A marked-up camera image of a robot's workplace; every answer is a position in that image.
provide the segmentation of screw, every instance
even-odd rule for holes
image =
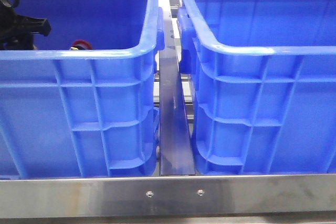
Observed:
[[[152,191],[148,191],[146,193],[146,196],[149,197],[149,198],[152,198],[154,196],[154,193]]]
[[[205,194],[205,191],[203,189],[200,189],[197,191],[197,194],[202,197]]]

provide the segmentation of crate rim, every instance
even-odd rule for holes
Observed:
[[[147,0],[140,41],[127,49],[101,50],[7,50],[0,60],[57,60],[57,59],[127,59],[150,53],[156,47],[158,30],[158,0]]]
[[[234,47],[220,43],[209,29],[195,0],[183,0],[187,13],[195,27],[197,37],[205,48],[225,55],[270,56],[270,55],[335,55],[336,46],[273,46]]]

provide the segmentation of metal shelf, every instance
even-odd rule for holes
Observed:
[[[336,220],[336,174],[194,175],[169,0],[160,0],[160,4],[164,9],[166,37],[166,49],[160,53],[160,176],[0,180],[0,223]]]

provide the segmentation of metal frame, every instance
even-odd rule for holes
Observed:
[[[60,222],[67,223],[82,223],[83,218],[85,223],[97,221],[122,223],[120,219],[101,218],[231,214],[238,216],[196,219],[161,217],[158,220],[135,218],[125,221],[334,222],[336,174],[182,176],[193,175],[195,171],[172,33],[169,0],[160,2],[164,7],[166,32],[166,49],[160,53],[160,174],[179,176],[0,180],[0,219],[2,218],[0,223],[47,223],[44,221],[46,218],[48,221],[53,220],[49,218],[66,218],[60,219]]]
[[[172,17],[176,18],[177,17],[177,11],[180,6],[182,6],[182,0],[169,0],[170,1],[170,8],[171,8],[171,13]]]

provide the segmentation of blue plastic crate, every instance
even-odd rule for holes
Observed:
[[[151,175],[158,0],[20,0],[39,50],[0,54],[0,178]],[[69,51],[76,39],[94,50]]]
[[[336,0],[183,0],[202,174],[336,172]]]

